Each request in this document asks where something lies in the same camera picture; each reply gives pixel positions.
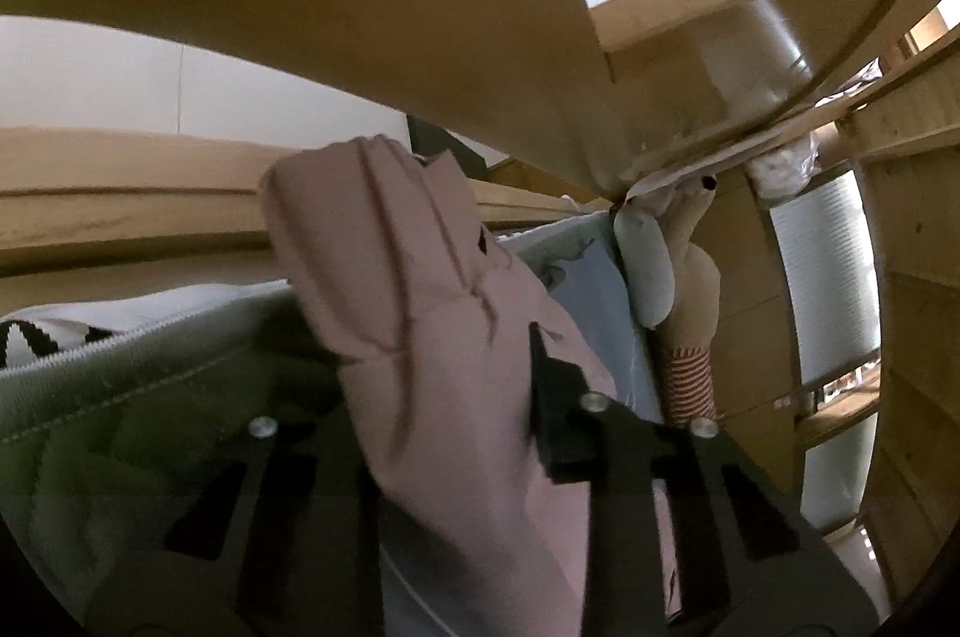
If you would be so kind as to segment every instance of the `white plastic bag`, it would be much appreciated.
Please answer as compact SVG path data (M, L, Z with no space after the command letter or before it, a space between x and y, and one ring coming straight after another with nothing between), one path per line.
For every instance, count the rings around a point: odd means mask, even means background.
M819 142L813 133L779 146L747 162L747 173L757 195L779 201L797 195L810 183L817 168Z

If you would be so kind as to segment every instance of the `pink fabric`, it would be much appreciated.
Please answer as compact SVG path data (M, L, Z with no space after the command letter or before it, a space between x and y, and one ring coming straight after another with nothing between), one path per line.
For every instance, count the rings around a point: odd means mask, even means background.
M263 184L306 318L344 359L373 477L445 548L432 593L459 597L477 633L576 637L589 487L553 485L536 460L528 332L539 322L552 357L614 395L574 322L486 231L480 250L449 154L424 168L394 141L357 139L285 158Z

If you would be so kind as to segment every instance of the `stuffed toy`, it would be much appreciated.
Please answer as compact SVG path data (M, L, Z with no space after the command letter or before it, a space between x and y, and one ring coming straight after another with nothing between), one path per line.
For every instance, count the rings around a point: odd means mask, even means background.
M690 243L715 191L716 179L704 177L637 196L613 223L637 322L656 330L671 424L717 416L709 348L720 318L720 272Z

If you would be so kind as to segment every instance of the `zipper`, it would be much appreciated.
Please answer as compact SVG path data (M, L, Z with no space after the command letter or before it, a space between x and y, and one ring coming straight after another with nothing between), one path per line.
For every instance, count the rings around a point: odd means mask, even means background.
M178 314L165 317L161 320L147 322L146 325L132 328L131 330L124 331L123 333L118 333L117 335L110 336L107 339L101 339L99 342L91 342L90 344L77 346L73 349L64 349L60 352L53 352L52 354L44 355L35 361L31 361L30 363L25 363L23 366L14 366L12 369L2 369L0 370L0 379L12 379L17 378L18 376L24 376L26 373L34 370L65 366L88 357L89 355L99 354L100 352L108 352L116 346L128 344L137 337L145 336L148 333L155 333L159 330L163 330L165 327L170 327L170 325L177 325L180 322L186 322L195 317L200 317L208 314L208 312L214 311L215 309L228 306L231 303L236 303L237 301L259 300L260 298L270 298L270 296L281 292L290 292L290 285L285 282L282 284L282 286L271 288L263 293L254 293L248 296L238 296L236 298L230 298L227 301L219 300L215 301L214 303L210 303L207 306L194 307L189 309L189 311L179 312Z

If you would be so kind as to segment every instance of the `window blind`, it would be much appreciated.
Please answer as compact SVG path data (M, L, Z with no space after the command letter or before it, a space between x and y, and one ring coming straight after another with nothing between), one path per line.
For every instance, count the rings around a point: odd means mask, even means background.
M784 257L804 383L840 376L880 347L877 272L853 171L770 212Z

